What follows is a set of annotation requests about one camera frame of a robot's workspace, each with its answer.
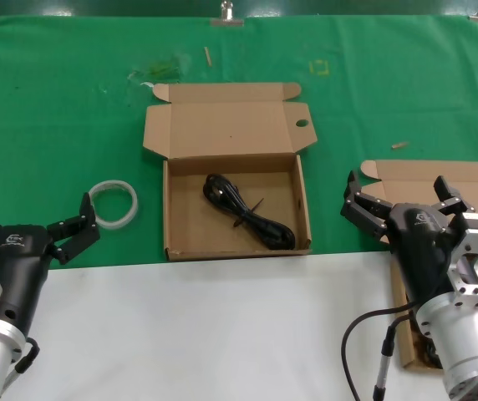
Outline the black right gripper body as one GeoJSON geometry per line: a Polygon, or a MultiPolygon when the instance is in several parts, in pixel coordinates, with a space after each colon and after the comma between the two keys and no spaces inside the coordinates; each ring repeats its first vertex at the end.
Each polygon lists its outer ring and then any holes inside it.
{"type": "Polygon", "coordinates": [[[390,251],[409,302],[422,306],[433,297],[452,292],[447,276],[454,247],[447,216],[433,206],[398,203],[386,220],[390,251]]]}

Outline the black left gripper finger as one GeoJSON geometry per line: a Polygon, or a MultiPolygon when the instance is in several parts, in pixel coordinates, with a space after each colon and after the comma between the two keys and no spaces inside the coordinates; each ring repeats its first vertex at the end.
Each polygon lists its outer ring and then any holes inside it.
{"type": "Polygon", "coordinates": [[[79,214],[49,225],[48,234],[52,238],[48,252],[61,265],[66,265],[99,240],[99,228],[88,192],[83,195],[79,214]]]}

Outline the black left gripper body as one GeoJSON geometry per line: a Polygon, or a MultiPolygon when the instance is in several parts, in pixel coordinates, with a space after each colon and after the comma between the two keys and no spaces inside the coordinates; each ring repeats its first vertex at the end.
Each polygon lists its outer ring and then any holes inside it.
{"type": "Polygon", "coordinates": [[[43,226],[0,226],[0,320],[29,333],[52,261],[43,226]]]}

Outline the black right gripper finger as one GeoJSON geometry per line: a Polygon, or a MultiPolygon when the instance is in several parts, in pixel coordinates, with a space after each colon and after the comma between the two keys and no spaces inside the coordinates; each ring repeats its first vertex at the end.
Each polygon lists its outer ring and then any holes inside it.
{"type": "Polygon", "coordinates": [[[433,205],[437,211],[445,216],[458,215],[465,212],[475,212],[475,207],[465,201],[460,192],[451,187],[443,175],[439,175],[434,182],[434,190],[439,201],[433,205]]]}
{"type": "Polygon", "coordinates": [[[351,170],[343,193],[341,216],[365,234],[380,241],[387,233],[386,220],[393,205],[386,200],[368,195],[362,191],[356,171],[351,170]]]}

